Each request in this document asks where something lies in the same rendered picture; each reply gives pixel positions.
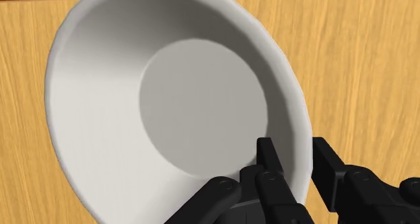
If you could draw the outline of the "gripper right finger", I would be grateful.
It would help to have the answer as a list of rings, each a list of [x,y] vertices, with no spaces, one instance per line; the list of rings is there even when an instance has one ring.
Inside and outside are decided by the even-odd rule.
[[[366,167],[344,164],[322,137],[313,138],[312,181],[338,224],[420,224],[420,178],[391,186]]]

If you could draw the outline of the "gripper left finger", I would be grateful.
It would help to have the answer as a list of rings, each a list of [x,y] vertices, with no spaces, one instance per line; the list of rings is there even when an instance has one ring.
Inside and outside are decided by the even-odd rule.
[[[164,224],[314,224],[284,178],[273,142],[256,142],[257,164],[240,170],[240,180],[211,178]]]

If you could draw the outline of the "white bowl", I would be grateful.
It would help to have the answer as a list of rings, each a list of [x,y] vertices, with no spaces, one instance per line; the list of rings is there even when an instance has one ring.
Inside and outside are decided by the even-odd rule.
[[[100,224],[164,224],[209,179],[238,179],[260,137],[306,201],[304,94],[234,0],[80,0],[55,35],[44,97],[59,163]]]

